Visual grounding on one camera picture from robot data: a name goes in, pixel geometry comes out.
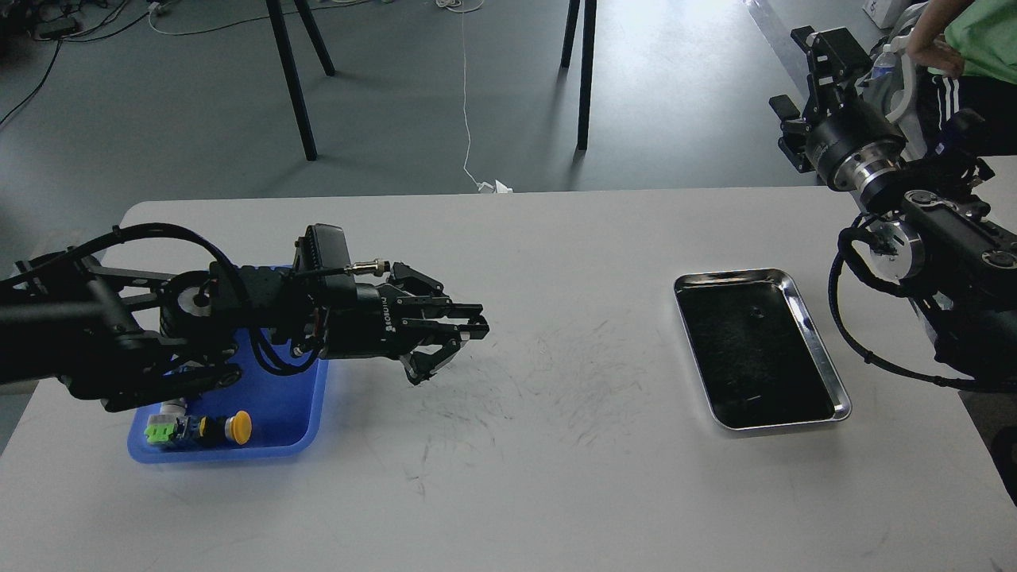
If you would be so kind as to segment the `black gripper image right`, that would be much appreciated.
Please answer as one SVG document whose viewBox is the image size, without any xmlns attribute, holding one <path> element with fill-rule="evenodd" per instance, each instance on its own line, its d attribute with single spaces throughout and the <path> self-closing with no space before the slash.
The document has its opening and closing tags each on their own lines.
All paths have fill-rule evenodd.
<svg viewBox="0 0 1017 572">
<path fill-rule="evenodd" d="M 799 173 L 816 171 L 832 191 L 853 191 L 849 177 L 837 174 L 841 166 L 871 144 L 888 148 L 886 156 L 896 159 L 906 138 L 875 107 L 843 107 L 857 97 L 854 83 L 872 68 L 868 50 L 849 28 L 802 26 L 792 28 L 791 37 L 806 54 L 809 98 L 803 111 L 788 95 L 768 100 L 779 119 L 779 149 Z M 811 128 L 811 120 L 831 111 Z"/>
</svg>

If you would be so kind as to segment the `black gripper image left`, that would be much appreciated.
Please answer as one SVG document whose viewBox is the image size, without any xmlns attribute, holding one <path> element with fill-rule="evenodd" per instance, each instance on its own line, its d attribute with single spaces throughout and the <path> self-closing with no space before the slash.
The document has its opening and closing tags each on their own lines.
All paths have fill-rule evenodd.
<svg viewBox="0 0 1017 572">
<path fill-rule="evenodd" d="M 387 284 L 358 284 L 349 307 L 330 308 L 321 358 L 397 359 L 410 384 L 418 386 L 434 377 L 469 340 L 489 333 L 482 312 L 482 304 L 455 303 L 443 283 L 432 276 L 405 263 L 392 263 Z M 467 323 L 432 321 L 439 318 Z"/>
</svg>

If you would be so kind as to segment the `person's hand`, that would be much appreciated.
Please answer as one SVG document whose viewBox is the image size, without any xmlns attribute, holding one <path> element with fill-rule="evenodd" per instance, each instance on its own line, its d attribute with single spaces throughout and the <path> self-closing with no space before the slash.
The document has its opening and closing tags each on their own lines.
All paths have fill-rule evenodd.
<svg viewBox="0 0 1017 572">
<path fill-rule="evenodd" d="M 964 73 L 965 60 L 963 56 L 955 48 L 945 43 L 941 37 L 928 39 L 928 37 L 912 35 L 906 52 L 916 65 L 940 70 L 945 76 L 956 79 Z"/>
</svg>

